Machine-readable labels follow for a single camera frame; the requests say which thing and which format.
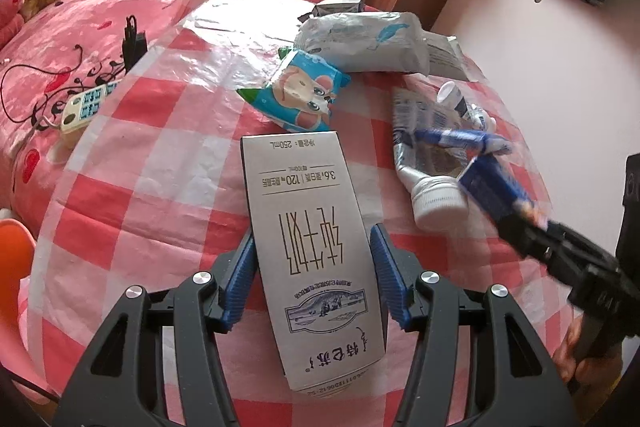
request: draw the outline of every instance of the blue gripper pad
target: blue gripper pad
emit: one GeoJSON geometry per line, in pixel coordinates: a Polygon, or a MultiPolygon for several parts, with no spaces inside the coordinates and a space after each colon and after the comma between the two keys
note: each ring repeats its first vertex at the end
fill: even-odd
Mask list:
{"type": "Polygon", "coordinates": [[[220,283],[222,295],[219,304],[224,310],[221,321],[230,331],[242,317],[244,304],[258,267],[253,234],[249,232],[244,236],[236,252],[218,256],[216,264],[219,264],[219,261],[228,263],[225,277],[220,283]]]}
{"type": "MultiPolygon", "coordinates": [[[[371,229],[370,247],[380,292],[386,301],[391,317],[400,324],[401,329],[407,331],[411,323],[411,315],[407,304],[409,292],[412,289],[405,284],[404,278],[398,269],[398,264],[396,264],[394,252],[399,252],[399,250],[396,250],[393,246],[382,225],[376,225],[371,229]]],[[[418,269],[415,277],[420,275],[420,272],[421,269],[418,269]]]]}

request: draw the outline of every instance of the silver screw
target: silver screw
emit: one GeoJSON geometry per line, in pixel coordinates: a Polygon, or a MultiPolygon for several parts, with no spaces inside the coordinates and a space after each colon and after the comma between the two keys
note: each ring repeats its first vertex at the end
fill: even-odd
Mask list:
{"type": "Polygon", "coordinates": [[[127,288],[125,295],[129,297],[129,299],[135,299],[142,295],[142,288],[140,286],[130,286],[127,288]]]}
{"type": "Polygon", "coordinates": [[[509,295],[509,290],[501,284],[494,284],[491,286],[491,293],[496,297],[506,297],[509,295]]]}
{"type": "Polygon", "coordinates": [[[420,279],[427,284],[435,284],[440,280],[440,276],[436,272],[422,272],[420,279]]]}
{"type": "Polygon", "coordinates": [[[211,280],[209,272],[198,272],[193,276],[193,282],[196,284],[206,284],[211,280]]]}

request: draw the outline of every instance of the carton logo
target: carton logo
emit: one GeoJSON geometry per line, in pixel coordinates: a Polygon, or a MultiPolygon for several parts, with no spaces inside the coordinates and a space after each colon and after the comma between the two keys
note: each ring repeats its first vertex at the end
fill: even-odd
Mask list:
{"type": "Polygon", "coordinates": [[[367,312],[364,290],[326,290],[317,293],[293,308],[286,308],[289,331],[332,333],[350,324],[367,312]]]}

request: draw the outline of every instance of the cartoon ear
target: cartoon ear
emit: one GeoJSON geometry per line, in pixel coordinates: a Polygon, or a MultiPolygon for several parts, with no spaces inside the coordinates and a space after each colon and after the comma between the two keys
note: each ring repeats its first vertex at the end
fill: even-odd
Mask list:
{"type": "Polygon", "coordinates": [[[296,117],[296,125],[298,127],[302,127],[302,129],[315,129],[318,127],[319,123],[319,114],[310,114],[308,112],[300,111],[299,115],[296,117]]]}
{"type": "Polygon", "coordinates": [[[316,78],[316,82],[320,84],[322,88],[327,92],[334,89],[334,81],[330,76],[327,76],[326,74],[321,74],[320,76],[318,76],[316,78]]]}

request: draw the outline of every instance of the red and white checkered tablecloth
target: red and white checkered tablecloth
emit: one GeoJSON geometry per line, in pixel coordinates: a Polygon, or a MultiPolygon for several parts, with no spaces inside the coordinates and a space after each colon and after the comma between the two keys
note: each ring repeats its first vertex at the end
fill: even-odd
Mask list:
{"type": "MultiPolygon", "coordinates": [[[[240,138],[282,130],[234,89],[270,76],[277,48],[296,33],[296,18],[319,0],[208,0],[195,8],[201,1],[184,1],[184,12],[193,11],[104,103],[47,210],[31,277],[29,350],[58,391],[129,285],[149,291],[178,285],[208,269],[219,253],[235,249],[249,224],[240,138]]],[[[461,235],[433,235],[414,226],[409,195],[394,171],[390,92],[405,85],[434,97],[442,82],[356,74],[340,92],[332,128],[364,223],[369,228],[383,222],[398,247],[459,285],[484,291],[505,284],[552,351],[572,319],[566,291],[535,261],[521,261],[478,208],[473,206],[461,235]]],[[[540,174],[500,98],[480,83],[459,85],[516,144],[507,158],[512,173],[550,210],[540,174]]],[[[242,320],[218,336],[218,346],[242,427],[383,427],[396,414],[415,339],[390,322],[386,356],[356,385],[323,400],[292,393],[257,277],[242,320]]],[[[460,362],[458,372],[467,371],[468,362],[460,362]]],[[[175,370],[167,370],[166,379],[174,403],[175,370]]],[[[452,418],[460,415],[464,394],[457,385],[452,418]]]]}

